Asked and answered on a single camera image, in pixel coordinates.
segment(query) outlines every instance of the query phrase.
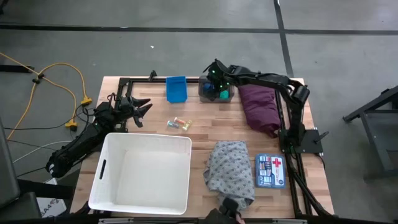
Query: small toy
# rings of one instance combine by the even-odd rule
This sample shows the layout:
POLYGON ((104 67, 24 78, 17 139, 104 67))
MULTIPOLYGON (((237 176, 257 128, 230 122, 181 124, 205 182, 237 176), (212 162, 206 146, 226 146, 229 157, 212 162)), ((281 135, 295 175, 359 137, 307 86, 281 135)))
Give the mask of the small toy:
POLYGON ((179 124, 174 123, 173 121, 168 121, 168 122, 167 122, 167 126, 173 127, 173 128, 177 128, 177 129, 180 127, 179 124))
POLYGON ((185 121, 183 121, 181 119, 178 119, 177 117, 174 118, 174 122, 180 123, 180 124, 185 124, 186 123, 185 121))
POLYGON ((228 90, 224 90, 224 91, 222 91, 222 92, 220 93, 220 99, 221 99, 221 100, 226 100, 226 99, 228 99, 228 98, 229 98, 228 90))
POLYGON ((191 120, 188 120, 188 121, 184 124, 184 126, 182 127, 182 129, 183 129, 184 131, 188 131, 188 128, 191 126, 191 124, 192 124, 192 121, 191 121, 191 120))

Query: white storage bin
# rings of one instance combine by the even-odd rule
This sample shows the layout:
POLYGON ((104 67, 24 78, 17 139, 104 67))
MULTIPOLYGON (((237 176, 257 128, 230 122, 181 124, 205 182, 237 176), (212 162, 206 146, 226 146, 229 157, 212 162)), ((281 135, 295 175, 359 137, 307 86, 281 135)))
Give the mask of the white storage bin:
POLYGON ((88 205, 115 212, 183 214, 191 149, 191 139, 186 137, 108 134, 88 205))

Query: gray patterned cloth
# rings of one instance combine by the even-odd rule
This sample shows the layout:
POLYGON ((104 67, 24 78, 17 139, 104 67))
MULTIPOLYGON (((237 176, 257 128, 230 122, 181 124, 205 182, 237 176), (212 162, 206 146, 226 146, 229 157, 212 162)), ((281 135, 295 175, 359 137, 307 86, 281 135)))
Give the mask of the gray patterned cloth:
POLYGON ((209 190, 216 190, 218 203, 228 197, 244 210, 254 201, 251 164, 244 141, 219 141, 211 152, 203 173, 209 190))

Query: clear plastic container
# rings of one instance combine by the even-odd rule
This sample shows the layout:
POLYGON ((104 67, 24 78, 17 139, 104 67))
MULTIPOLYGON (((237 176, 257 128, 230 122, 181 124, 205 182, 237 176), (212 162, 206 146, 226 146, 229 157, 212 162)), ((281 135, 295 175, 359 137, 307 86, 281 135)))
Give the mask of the clear plastic container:
POLYGON ((232 97, 234 97, 234 86, 229 86, 228 88, 228 98, 226 99, 220 99, 219 97, 215 98, 213 101, 211 101, 208 97, 206 97, 204 93, 204 86, 205 84, 210 84, 210 81, 207 79, 206 75, 201 75, 199 77, 199 87, 198 87, 198 94, 200 97, 200 101, 202 103, 230 103, 232 100, 232 97))

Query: concrete floor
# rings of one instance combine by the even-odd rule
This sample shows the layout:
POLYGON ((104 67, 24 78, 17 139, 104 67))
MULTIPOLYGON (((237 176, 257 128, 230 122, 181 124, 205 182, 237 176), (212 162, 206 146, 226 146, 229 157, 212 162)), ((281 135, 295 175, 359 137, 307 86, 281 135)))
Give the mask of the concrete floor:
MULTIPOLYGON (((398 2, 393 0, 280 0, 287 29, 398 30, 398 2)), ((10 1, 0 22, 77 26, 212 27, 277 29, 272 0, 66 0, 10 1)), ((396 35, 287 35, 294 77, 305 79, 322 141, 326 174, 335 212, 346 218, 390 222, 398 209, 398 179, 363 181, 380 169, 360 121, 341 119, 398 84, 396 35)), ((106 75, 197 76, 214 59, 252 70, 285 74, 279 34, 186 32, 55 32, 0 30, 0 51, 41 69, 54 62, 78 67, 86 89, 97 100, 106 75)), ((10 61, 0 58, 0 63, 10 61)), ((0 117, 13 127, 25 110, 33 75, 0 74, 0 117)), ((80 77, 69 68, 47 72, 82 99, 80 77)), ((21 127, 54 126, 72 114, 70 95, 46 82, 35 92, 21 127)), ((44 145, 70 140, 65 128, 19 131, 14 140, 44 145)), ((34 147, 10 142, 12 158, 34 147)), ((43 149, 15 164, 21 174, 44 166, 43 149)), ((41 170, 25 179, 44 181, 41 170)))

